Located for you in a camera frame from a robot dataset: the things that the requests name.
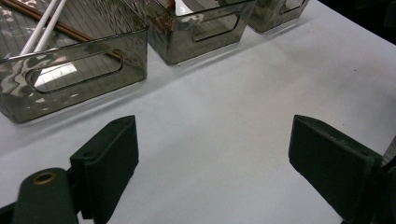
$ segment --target bin handle cutout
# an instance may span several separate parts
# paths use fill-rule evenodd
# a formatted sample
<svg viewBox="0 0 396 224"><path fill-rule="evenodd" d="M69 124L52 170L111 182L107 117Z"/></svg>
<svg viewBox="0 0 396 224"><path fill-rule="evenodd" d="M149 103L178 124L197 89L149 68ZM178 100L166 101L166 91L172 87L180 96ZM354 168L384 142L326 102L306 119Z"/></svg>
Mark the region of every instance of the bin handle cutout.
<svg viewBox="0 0 396 224"><path fill-rule="evenodd" d="M36 91L49 94L117 73L122 68L122 62L121 51L115 49L31 70L26 74L26 81Z"/></svg>
<svg viewBox="0 0 396 224"><path fill-rule="evenodd" d="M206 21L202 21L200 22L197 26L195 26L195 28L192 31L192 41L193 42L201 42L210 38L213 38L215 36L219 36L219 35L225 35L227 33L232 32L240 19L240 14L239 12L235 12L235 13L230 13L224 16L219 16L216 18L211 18L209 20ZM216 27L216 32L210 33L208 32L208 29L210 29L210 26L214 24L211 23L218 23L217 25L219 25L218 27Z"/></svg>

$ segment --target translucent storage basket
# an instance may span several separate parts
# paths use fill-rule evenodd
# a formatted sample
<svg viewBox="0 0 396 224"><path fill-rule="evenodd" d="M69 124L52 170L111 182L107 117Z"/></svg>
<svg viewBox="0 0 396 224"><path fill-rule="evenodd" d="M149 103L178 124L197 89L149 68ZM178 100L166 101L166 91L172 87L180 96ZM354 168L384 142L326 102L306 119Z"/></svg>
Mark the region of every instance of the translucent storage basket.
<svg viewBox="0 0 396 224"><path fill-rule="evenodd" d="M48 50L23 56L37 19L5 2L10 1L0 4L0 111L11 121L36 119L146 79L148 27L121 0L67 1ZM26 4L39 14L49 3ZM65 35L64 29L82 37Z"/></svg>
<svg viewBox="0 0 396 224"><path fill-rule="evenodd" d="M309 0L257 0L248 25L264 33L285 22L297 19Z"/></svg>
<svg viewBox="0 0 396 224"><path fill-rule="evenodd" d="M238 42L255 0L183 0L193 13L177 16L168 0L129 0L149 24L148 42L168 64Z"/></svg>

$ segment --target stick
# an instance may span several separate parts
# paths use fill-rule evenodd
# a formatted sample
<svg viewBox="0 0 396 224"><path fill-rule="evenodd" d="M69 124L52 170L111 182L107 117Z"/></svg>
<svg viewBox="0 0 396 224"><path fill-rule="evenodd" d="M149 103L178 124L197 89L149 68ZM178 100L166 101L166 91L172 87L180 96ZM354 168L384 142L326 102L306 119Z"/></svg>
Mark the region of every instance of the stick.
<svg viewBox="0 0 396 224"><path fill-rule="evenodd" d="M175 0L169 0L165 8L166 10L170 11L174 6L175 6Z"/></svg>
<svg viewBox="0 0 396 224"><path fill-rule="evenodd" d="M53 16L50 19L50 22L46 28L46 31L41 36L40 41L38 41L38 44L35 47L35 52L41 51L44 49L44 47L46 47L47 42L50 39L50 33L52 33L53 28L55 27L55 24L58 21L58 18L61 15L62 10L64 9L64 4L66 4L66 0L62 0L61 3L59 4L58 8L56 8L56 11L55 11L55 13L53 13Z"/></svg>
<svg viewBox="0 0 396 224"><path fill-rule="evenodd" d="M16 1L16 0L0 0L0 2L2 2L3 4L5 4L8 7L11 7L17 11L19 11L20 13L32 18L35 21L39 21L41 19L41 17L43 16L43 13L40 12L39 10L33 8L33 7L29 7L27 5L25 5L22 2ZM69 35L70 37L76 39L77 41L80 42L88 42L93 40L92 37L83 34L82 32L74 29L73 27L58 21L55 25L55 30L64 33L65 35ZM120 55L116 52L110 52L108 53L110 54L112 57L119 59L120 60Z"/></svg>
<svg viewBox="0 0 396 224"><path fill-rule="evenodd" d="M33 46L35 45L35 42L37 42L38 37L40 36L44 25L46 24L51 11L55 8L56 3L58 0L52 0L49 4L49 7L47 8L46 12L44 12L44 15L41 17L41 20L38 22L37 27L33 31L33 33L30 35L29 39L26 42L26 45L23 47L20 55L26 54L26 53L31 53Z"/></svg>

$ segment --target white table surface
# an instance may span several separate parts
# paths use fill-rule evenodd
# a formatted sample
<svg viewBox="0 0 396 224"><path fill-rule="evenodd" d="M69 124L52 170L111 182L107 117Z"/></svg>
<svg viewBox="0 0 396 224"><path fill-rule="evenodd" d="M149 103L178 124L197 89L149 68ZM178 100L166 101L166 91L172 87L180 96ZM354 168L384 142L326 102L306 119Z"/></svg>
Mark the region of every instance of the white table surface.
<svg viewBox="0 0 396 224"><path fill-rule="evenodd" d="M290 165L295 114L384 153L396 134L396 47L311 0L303 16L24 125L0 116L0 206L108 122L136 115L140 163L109 223L338 224Z"/></svg>

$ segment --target clear plastic bin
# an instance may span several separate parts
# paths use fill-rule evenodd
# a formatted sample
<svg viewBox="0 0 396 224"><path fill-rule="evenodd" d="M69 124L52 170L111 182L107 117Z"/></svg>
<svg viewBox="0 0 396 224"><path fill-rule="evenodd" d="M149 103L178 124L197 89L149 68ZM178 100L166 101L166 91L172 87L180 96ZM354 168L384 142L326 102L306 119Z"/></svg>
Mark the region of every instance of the clear plastic bin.
<svg viewBox="0 0 396 224"><path fill-rule="evenodd" d="M257 0L248 25L264 33L285 22L297 19L309 0Z"/></svg>
<svg viewBox="0 0 396 224"><path fill-rule="evenodd" d="M26 4L42 13L49 2ZM48 50L23 56L38 21L14 8L0 4L0 111L11 121L36 119L146 79L148 27L121 0L67 1Z"/></svg>
<svg viewBox="0 0 396 224"><path fill-rule="evenodd" d="M168 0L127 1L149 24L148 42L168 64L238 42L255 0L183 0L193 13L177 16Z"/></svg>

